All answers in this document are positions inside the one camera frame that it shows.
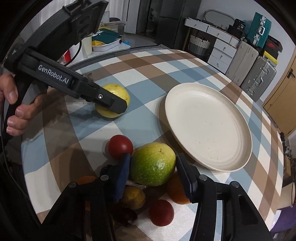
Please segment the orange tangerine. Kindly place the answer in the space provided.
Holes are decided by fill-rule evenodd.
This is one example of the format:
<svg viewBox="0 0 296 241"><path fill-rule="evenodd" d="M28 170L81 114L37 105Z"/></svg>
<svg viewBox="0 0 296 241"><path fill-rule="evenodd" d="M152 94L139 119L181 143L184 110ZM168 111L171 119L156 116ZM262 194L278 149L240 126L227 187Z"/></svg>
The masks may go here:
<svg viewBox="0 0 296 241"><path fill-rule="evenodd" d="M95 177L95 176L83 176L83 177L80 177L79 179L77 179L76 182L79 185L83 185L83 184L92 183L96 179L97 179L97 177ZM90 201L89 201L89 199L86 199L86 201L85 201L85 209L86 209L86 211L90 211Z"/></svg>
<svg viewBox="0 0 296 241"><path fill-rule="evenodd" d="M174 172L167 181L166 192L171 200L177 204L185 205L190 203L190 200L185 195L184 187L178 172Z"/></svg>

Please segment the brown longan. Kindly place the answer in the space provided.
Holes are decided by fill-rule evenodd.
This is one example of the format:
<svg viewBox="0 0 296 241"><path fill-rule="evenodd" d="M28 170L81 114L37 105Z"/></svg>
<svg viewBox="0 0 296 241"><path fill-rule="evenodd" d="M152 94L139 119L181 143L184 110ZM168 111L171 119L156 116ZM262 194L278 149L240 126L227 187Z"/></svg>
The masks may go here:
<svg viewBox="0 0 296 241"><path fill-rule="evenodd" d="M140 209L146 201L145 193L134 186L126 186L121 202L132 210Z"/></svg>

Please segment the red tomato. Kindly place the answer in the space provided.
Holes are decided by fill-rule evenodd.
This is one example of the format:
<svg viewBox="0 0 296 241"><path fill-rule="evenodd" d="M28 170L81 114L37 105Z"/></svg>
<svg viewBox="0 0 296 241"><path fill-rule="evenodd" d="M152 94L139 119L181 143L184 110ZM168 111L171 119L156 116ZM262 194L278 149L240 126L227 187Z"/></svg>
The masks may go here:
<svg viewBox="0 0 296 241"><path fill-rule="evenodd" d="M107 145L110 156L115 160L120 160L126 153L133 153L131 140L124 135L114 135Z"/></svg>
<svg viewBox="0 0 296 241"><path fill-rule="evenodd" d="M167 226L174 219L174 208L170 202L159 199L149 208L149 218L156 226Z"/></svg>

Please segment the green yellow guava fruit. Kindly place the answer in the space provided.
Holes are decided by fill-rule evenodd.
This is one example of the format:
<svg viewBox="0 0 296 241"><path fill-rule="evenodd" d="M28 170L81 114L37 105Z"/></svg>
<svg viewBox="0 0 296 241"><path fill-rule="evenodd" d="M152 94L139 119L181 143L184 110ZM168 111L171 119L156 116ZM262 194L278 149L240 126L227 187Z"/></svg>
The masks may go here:
<svg viewBox="0 0 296 241"><path fill-rule="evenodd" d="M160 186L175 171L176 154L164 143L148 143L138 148L131 157L129 174L138 184Z"/></svg>

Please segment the cream round plate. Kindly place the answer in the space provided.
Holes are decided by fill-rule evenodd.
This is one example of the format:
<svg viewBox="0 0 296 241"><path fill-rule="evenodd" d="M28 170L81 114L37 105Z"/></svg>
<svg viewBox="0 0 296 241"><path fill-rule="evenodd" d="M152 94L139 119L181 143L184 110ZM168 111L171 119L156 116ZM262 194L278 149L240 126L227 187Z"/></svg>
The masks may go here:
<svg viewBox="0 0 296 241"><path fill-rule="evenodd" d="M250 160L252 136L247 121L217 90L198 83L179 84L166 95L165 113L176 141L204 167L235 172Z"/></svg>

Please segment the checkered tablecloth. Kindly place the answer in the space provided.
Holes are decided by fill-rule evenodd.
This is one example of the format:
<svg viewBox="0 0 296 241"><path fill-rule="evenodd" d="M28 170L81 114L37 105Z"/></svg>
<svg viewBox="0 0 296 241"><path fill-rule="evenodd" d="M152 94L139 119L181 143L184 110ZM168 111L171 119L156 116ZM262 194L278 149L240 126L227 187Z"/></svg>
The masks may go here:
<svg viewBox="0 0 296 241"><path fill-rule="evenodd" d="M117 134L135 148L151 142L182 148L169 129L165 113L168 91L180 83L209 86L227 96L244 116L252 136L248 164L231 173L199 171L214 181L237 181L245 189L266 226L272 228L280 202L283 150L280 135L263 108L222 73L180 50L152 50L103 60L82 68L99 85L123 86L130 95L127 111L104 119L92 103L51 89L42 111L22 137L23 172L33 216L43 221L69 182L98 175L113 164L105 146Z"/></svg>

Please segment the white tray with cloths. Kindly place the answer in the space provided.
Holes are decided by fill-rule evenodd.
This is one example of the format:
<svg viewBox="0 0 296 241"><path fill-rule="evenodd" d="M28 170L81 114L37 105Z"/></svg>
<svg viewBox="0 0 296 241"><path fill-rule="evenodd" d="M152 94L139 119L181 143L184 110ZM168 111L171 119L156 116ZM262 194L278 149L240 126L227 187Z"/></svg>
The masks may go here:
<svg viewBox="0 0 296 241"><path fill-rule="evenodd" d="M118 32L102 28L92 35L92 50L105 52L119 45L120 35Z"/></svg>

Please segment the dark refrigerator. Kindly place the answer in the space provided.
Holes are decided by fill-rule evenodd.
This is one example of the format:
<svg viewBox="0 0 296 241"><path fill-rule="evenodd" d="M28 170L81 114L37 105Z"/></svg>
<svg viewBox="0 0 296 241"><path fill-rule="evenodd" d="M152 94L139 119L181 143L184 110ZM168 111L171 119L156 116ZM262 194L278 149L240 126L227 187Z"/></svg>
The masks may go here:
<svg viewBox="0 0 296 241"><path fill-rule="evenodd" d="M196 18L200 4L199 0L140 1L136 33L171 49L182 49L185 20Z"/></svg>

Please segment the woven laundry basket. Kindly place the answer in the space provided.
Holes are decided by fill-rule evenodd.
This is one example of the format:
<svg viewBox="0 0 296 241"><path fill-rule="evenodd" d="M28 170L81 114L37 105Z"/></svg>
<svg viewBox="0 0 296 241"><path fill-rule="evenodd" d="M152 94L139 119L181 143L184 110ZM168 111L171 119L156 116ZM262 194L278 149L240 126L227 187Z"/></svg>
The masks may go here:
<svg viewBox="0 0 296 241"><path fill-rule="evenodd" d="M196 55L205 56L210 47L210 44L211 43L204 37L199 38L191 35L189 50Z"/></svg>

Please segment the wooden door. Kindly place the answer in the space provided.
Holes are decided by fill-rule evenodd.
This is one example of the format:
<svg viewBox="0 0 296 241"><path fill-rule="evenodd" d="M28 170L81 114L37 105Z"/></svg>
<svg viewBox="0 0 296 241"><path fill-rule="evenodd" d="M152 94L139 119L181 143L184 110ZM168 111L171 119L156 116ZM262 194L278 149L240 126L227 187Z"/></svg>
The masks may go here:
<svg viewBox="0 0 296 241"><path fill-rule="evenodd" d="M295 131L295 53L263 108L286 137Z"/></svg>

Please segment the silver suitcase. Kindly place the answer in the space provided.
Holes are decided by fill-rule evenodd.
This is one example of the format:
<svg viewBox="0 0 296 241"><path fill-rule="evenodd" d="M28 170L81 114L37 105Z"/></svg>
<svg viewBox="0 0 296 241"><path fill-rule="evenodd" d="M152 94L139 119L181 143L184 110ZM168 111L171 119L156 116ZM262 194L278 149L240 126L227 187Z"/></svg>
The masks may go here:
<svg viewBox="0 0 296 241"><path fill-rule="evenodd" d="M266 91L275 75L276 69L271 62L258 56L240 88L256 102Z"/></svg>

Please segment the white drawer cabinet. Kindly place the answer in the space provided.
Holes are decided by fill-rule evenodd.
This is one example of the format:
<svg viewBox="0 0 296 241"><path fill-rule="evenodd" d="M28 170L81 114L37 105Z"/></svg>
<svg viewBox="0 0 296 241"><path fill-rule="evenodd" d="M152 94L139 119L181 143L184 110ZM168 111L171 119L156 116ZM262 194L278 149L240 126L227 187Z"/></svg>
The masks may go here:
<svg viewBox="0 0 296 241"><path fill-rule="evenodd" d="M224 30L200 20L186 18L185 25L215 39L212 50L209 48L210 53L207 63L225 74L235 56L240 40Z"/></svg>

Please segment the beige suitcase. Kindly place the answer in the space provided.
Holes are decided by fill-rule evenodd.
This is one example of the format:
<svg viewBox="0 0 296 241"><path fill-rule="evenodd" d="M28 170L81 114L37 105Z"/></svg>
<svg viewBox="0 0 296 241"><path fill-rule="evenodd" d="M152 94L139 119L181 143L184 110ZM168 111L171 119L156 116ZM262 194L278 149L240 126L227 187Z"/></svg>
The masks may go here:
<svg viewBox="0 0 296 241"><path fill-rule="evenodd" d="M245 41L242 41L239 44L234 58L225 75L236 85L240 86L245 80L258 56L259 52L256 49L247 44Z"/></svg>

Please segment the stacked shoe boxes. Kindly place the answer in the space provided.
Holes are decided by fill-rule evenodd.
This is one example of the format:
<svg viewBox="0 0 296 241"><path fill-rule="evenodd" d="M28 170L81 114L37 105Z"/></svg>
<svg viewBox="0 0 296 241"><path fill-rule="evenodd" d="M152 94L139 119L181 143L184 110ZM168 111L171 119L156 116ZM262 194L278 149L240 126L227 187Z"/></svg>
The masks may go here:
<svg viewBox="0 0 296 241"><path fill-rule="evenodd" d="M265 43L264 51L272 56L276 61L278 60L279 54L282 52L283 47L279 40L268 35Z"/></svg>

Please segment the teal suitcase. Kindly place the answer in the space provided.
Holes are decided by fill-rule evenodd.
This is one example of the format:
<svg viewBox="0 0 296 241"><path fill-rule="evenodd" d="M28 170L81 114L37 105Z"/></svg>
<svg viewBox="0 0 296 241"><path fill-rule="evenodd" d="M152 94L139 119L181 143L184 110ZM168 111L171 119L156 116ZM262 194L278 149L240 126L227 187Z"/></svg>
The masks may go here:
<svg viewBox="0 0 296 241"><path fill-rule="evenodd" d="M253 46L263 48L271 30L271 24L269 19L256 12L247 34L247 40Z"/></svg>

